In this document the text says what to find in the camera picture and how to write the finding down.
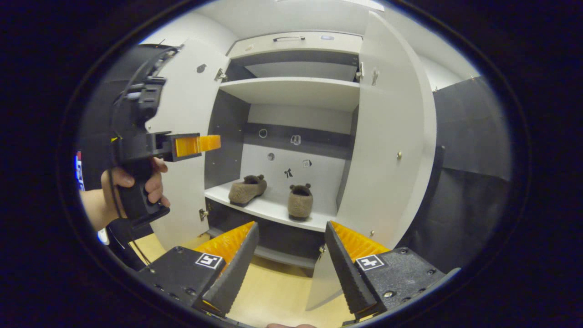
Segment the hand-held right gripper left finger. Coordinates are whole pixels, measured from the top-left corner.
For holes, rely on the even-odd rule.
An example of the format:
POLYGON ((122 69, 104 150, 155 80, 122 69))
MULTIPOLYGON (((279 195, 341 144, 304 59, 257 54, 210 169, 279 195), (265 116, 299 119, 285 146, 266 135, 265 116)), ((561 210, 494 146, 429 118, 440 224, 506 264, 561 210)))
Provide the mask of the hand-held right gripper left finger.
POLYGON ((175 301, 225 318, 254 256, 260 229, 248 222, 194 249, 177 246, 138 271, 140 280, 175 301))

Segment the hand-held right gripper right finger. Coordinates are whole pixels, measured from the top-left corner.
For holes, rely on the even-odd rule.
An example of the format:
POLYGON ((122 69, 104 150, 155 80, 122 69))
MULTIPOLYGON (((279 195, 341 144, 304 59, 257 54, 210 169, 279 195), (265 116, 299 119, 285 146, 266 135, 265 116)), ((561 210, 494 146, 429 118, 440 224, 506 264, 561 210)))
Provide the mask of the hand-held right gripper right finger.
POLYGON ((329 221, 325 243, 356 319, 391 315, 439 288, 446 274, 408 247, 393 250, 329 221))

